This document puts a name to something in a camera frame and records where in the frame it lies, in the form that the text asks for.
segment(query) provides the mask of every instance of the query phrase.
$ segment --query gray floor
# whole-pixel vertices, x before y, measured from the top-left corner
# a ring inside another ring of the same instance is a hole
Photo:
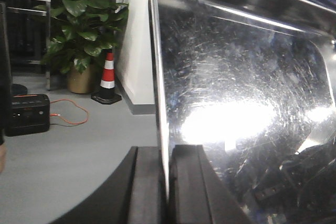
[[[0,174],[0,223],[45,224],[90,195],[118,166],[132,145],[154,146],[154,115],[132,115],[124,101],[101,105],[89,95],[65,89],[46,92],[43,76],[15,76],[29,93],[50,100],[73,99],[90,112],[89,122],[60,126],[52,118],[46,133],[6,137],[7,165]],[[70,120],[85,114],[71,103],[51,105],[51,113]]]

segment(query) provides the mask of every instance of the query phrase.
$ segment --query portable power station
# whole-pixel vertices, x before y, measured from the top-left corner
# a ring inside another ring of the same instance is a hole
[[[12,118],[5,129],[7,136],[48,131],[50,101],[46,94],[18,95],[12,99]]]

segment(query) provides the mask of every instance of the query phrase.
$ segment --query wall baseboard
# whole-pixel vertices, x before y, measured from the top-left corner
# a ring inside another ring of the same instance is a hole
[[[153,115],[156,112],[155,104],[133,104],[129,96],[127,95],[120,80],[115,76],[116,85],[125,99],[128,108],[133,115]]]

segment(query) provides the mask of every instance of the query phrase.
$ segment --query metal edge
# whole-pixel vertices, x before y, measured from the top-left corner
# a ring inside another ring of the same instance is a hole
[[[162,165],[164,171],[164,180],[166,185],[167,200],[169,199],[169,124],[167,121],[167,112],[165,106],[164,93],[164,79],[163,79],[163,64],[162,52],[160,45],[160,24],[159,24],[159,7],[158,0],[150,0],[151,15],[152,15],[152,29],[153,29],[153,43],[154,43],[154,61],[156,74],[156,92],[157,92],[157,117],[159,120],[159,137],[161,144],[159,148],[162,155]]]

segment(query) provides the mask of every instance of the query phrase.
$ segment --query white wall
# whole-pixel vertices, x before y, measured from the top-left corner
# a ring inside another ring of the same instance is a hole
[[[133,104],[154,104],[148,0],[129,3],[129,18],[116,74]]]

